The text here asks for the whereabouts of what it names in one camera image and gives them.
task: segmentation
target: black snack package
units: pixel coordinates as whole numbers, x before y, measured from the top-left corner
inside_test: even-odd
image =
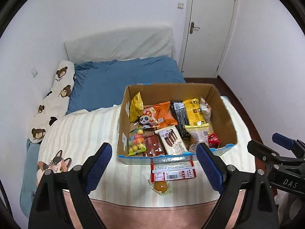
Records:
[[[190,134],[184,128],[184,125],[189,125],[188,116],[183,102],[170,102],[170,108],[174,117],[178,122],[177,129],[182,139],[190,139]]]

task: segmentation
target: screw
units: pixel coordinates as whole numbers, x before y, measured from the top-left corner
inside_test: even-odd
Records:
[[[51,173],[52,173],[52,171],[51,171],[50,169],[47,169],[47,170],[45,171],[45,175],[46,175],[46,176],[50,175]]]
[[[258,169],[258,170],[257,170],[257,173],[260,174],[261,176],[262,176],[263,174],[265,174],[265,172],[264,172],[262,169]]]
[[[228,168],[229,171],[236,170],[235,166],[233,166],[233,165],[228,165],[227,168]]]
[[[75,171],[81,170],[81,165],[75,165],[75,166],[73,167],[73,170],[75,170]]]

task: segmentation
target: red snack package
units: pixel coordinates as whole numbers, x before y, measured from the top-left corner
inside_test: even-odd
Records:
[[[215,133],[211,133],[208,136],[208,143],[210,148],[218,148],[220,146],[220,140]]]
[[[151,107],[146,107],[143,110],[140,117],[140,123],[145,128],[157,127],[158,129],[170,126],[178,125],[177,121],[171,115],[170,101],[162,102]]]
[[[159,155],[164,155],[164,151],[161,148],[158,135],[151,133],[144,137],[146,152],[143,152],[143,157],[155,157]]]

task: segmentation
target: wall outlet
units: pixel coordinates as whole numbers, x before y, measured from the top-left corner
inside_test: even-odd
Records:
[[[31,73],[32,73],[34,78],[37,76],[38,72],[37,72],[35,67],[31,70]]]
[[[183,7],[184,7],[184,3],[178,3],[178,8],[183,9]]]

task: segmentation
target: white wall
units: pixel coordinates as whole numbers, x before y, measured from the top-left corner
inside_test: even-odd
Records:
[[[305,141],[305,37],[279,0],[239,0],[220,77],[248,112],[263,142],[278,132]]]
[[[187,0],[28,0],[0,39],[0,178],[22,228],[19,205],[28,124],[52,86],[66,39],[116,27],[167,24],[173,28],[179,61]],[[31,69],[38,75],[34,79]]]

